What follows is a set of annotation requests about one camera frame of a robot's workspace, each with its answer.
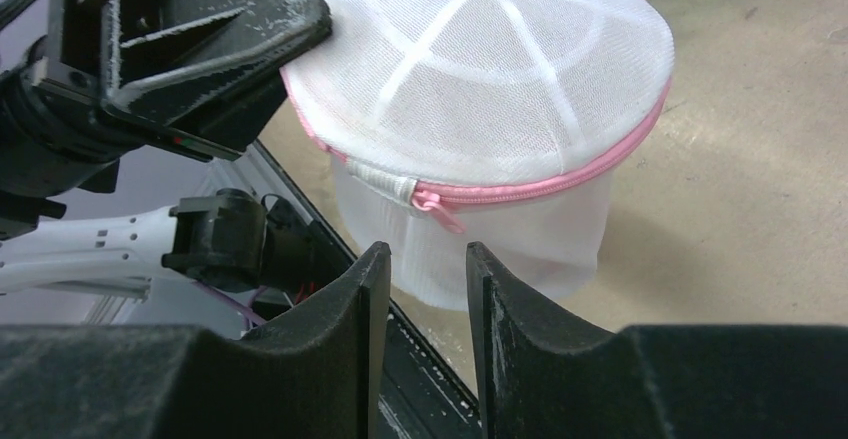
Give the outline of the pink-trimmed white laundry bag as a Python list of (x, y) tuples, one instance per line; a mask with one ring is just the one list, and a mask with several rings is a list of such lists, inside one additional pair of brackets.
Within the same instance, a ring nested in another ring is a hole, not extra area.
[(558, 299), (596, 274), (613, 174), (656, 124), (675, 63), (647, 0), (325, 0), (331, 37), (282, 79), (331, 159), (344, 229), (392, 282), (467, 306), (482, 242)]

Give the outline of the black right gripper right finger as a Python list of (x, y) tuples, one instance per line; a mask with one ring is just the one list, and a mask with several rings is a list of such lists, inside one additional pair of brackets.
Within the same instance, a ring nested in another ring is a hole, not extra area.
[(602, 329), (466, 252), (487, 438), (843, 438), (841, 326)]

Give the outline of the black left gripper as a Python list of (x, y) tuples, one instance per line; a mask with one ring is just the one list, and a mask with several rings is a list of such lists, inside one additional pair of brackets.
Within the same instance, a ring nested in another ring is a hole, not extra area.
[(1, 74), (1, 236), (62, 218), (72, 189), (113, 193), (132, 144), (239, 157), (280, 68), (331, 30), (324, 0), (50, 0), (46, 40)]

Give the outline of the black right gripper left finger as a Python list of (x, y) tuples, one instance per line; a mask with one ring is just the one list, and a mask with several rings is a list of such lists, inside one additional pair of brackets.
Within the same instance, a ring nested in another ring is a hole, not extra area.
[(391, 252), (239, 340), (196, 326), (5, 326), (5, 438), (371, 438)]

